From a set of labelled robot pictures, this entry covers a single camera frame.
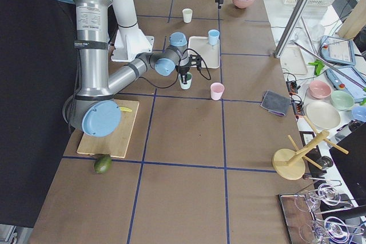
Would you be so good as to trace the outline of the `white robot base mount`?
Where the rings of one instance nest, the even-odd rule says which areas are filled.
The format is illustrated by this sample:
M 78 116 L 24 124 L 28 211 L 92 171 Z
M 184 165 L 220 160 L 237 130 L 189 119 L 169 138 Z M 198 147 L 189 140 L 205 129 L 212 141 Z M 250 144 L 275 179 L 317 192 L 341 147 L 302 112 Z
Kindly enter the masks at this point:
M 150 53 L 154 38 L 146 36 L 137 21 L 133 0 L 113 0 L 118 31 L 114 41 L 112 61 L 130 62 L 139 53 Z

